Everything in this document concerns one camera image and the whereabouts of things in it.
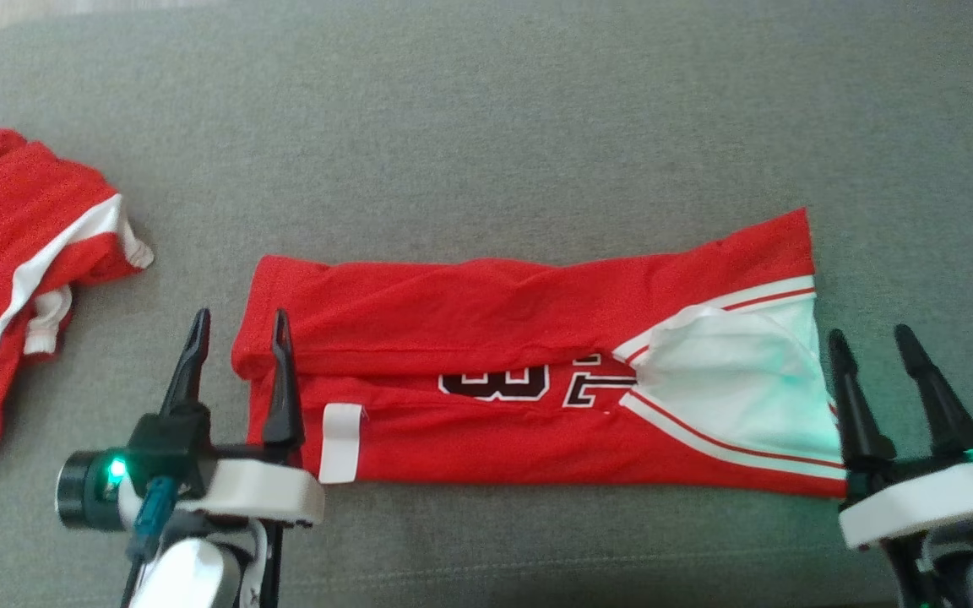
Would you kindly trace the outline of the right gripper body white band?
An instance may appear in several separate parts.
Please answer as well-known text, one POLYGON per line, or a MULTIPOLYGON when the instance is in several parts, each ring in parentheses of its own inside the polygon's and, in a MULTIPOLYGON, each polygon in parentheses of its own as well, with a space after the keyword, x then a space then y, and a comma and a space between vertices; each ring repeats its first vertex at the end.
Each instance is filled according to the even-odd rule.
POLYGON ((973 520, 973 454, 953 458, 846 459, 839 526, 849 549, 862 551, 973 520))

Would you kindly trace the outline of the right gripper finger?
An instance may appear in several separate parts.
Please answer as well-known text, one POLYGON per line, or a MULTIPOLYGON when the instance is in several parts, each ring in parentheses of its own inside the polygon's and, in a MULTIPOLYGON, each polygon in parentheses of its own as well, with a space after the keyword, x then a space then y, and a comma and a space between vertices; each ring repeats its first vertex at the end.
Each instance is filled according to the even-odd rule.
POLYGON ((907 376, 915 382, 931 435, 934 457, 973 453, 973 419, 941 369, 907 324, 894 327, 894 338, 907 376))
POLYGON ((887 466, 896 458, 895 446, 879 430, 862 392, 857 361, 838 328, 828 334, 828 355, 843 462, 849 467, 887 466))

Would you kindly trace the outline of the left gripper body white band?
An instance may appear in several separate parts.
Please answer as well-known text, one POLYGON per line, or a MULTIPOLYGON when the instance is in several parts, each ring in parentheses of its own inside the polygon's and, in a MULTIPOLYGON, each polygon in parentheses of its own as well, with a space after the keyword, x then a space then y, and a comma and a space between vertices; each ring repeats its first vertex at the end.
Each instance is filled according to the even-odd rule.
POLYGON ((213 445, 211 412, 191 404, 174 415, 146 413, 125 446, 125 528, 133 526, 152 482, 173 481, 174 508, 216 517, 319 524, 325 495, 300 467, 255 445, 213 445))

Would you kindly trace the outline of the red jersey with white stripes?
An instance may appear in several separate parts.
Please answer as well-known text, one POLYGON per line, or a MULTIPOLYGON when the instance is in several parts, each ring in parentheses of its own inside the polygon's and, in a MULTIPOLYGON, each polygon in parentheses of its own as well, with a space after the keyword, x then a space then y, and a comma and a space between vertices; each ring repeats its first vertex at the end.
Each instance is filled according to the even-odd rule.
POLYGON ((258 443, 289 317, 325 484, 686 485, 845 495, 807 212, 570 266, 260 259, 231 365, 258 443))

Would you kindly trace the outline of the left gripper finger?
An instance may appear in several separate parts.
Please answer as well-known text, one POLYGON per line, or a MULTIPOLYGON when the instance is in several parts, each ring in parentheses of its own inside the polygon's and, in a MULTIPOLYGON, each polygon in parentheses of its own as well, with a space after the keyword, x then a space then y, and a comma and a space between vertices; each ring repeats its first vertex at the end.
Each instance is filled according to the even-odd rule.
POLYGON ((275 374, 262 431, 263 445, 274 463, 301 467, 306 430, 302 423, 292 331, 285 309, 275 312, 273 355, 275 374))
POLYGON ((211 312, 201 308, 194 316, 186 344, 172 373, 169 388, 163 399, 160 415, 177 415, 199 401, 199 389, 204 363, 209 354, 211 312))

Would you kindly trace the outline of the grey fabric sofa seat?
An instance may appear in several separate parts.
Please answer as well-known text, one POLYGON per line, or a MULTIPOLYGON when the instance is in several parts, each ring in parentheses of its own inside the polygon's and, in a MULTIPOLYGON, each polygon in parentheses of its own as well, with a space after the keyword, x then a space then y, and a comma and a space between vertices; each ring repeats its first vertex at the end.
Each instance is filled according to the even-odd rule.
POLYGON ((194 313, 202 399, 267 253, 545 264, 684 251, 808 207, 818 322, 903 455, 911 326, 973 411, 968 0, 271 0, 0 31, 0 127, 101 171, 147 272, 77 289, 0 443, 0 608, 118 608, 123 535, 62 527, 74 450, 158 407, 194 313))

